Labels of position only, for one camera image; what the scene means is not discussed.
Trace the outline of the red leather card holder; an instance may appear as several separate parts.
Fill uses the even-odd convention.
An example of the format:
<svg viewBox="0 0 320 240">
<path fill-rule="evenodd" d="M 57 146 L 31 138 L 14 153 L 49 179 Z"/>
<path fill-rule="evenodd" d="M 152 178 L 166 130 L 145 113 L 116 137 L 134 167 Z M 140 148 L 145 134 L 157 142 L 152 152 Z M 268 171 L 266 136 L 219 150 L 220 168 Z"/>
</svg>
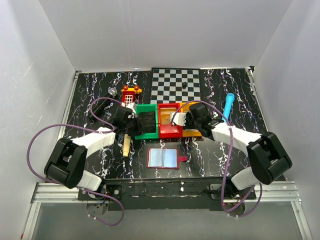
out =
<svg viewBox="0 0 320 240">
<path fill-rule="evenodd" d="M 180 150 L 177 148 L 149 148 L 146 167 L 177 170 L 180 163 L 187 160 L 188 157 L 180 155 Z"/>
</svg>

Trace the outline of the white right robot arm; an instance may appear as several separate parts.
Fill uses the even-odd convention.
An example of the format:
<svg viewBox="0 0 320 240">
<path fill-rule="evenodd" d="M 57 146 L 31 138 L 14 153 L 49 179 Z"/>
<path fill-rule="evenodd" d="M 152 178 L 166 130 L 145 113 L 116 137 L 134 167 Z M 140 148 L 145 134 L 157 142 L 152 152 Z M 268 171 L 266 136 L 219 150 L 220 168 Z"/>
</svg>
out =
<svg viewBox="0 0 320 240">
<path fill-rule="evenodd" d="M 269 185 L 293 166 L 275 133 L 253 133 L 230 126 L 227 123 L 229 114 L 224 110 L 221 120 L 212 118 L 207 106 L 197 102 L 186 113 L 179 113 L 174 118 L 175 124 L 198 130 L 203 137 L 228 144 L 247 155 L 249 166 L 227 177 L 218 192 L 236 196 L 253 185 Z"/>
</svg>

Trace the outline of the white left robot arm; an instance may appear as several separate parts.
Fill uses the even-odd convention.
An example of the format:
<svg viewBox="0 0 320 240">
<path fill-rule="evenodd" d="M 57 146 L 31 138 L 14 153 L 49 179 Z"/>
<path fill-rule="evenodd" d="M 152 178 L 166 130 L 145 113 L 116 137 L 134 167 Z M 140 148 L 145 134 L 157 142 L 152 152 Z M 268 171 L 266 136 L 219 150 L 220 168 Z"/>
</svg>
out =
<svg viewBox="0 0 320 240">
<path fill-rule="evenodd" d="M 113 118 L 115 129 L 127 135 L 135 135 L 141 130 L 137 118 L 137 105 L 130 103 L 121 106 Z M 65 187 L 84 188 L 96 191 L 102 179 L 85 170 L 87 157 L 115 143 L 116 133 L 107 127 L 100 127 L 97 132 L 82 137 L 57 141 L 49 160 L 44 168 L 46 177 Z"/>
</svg>

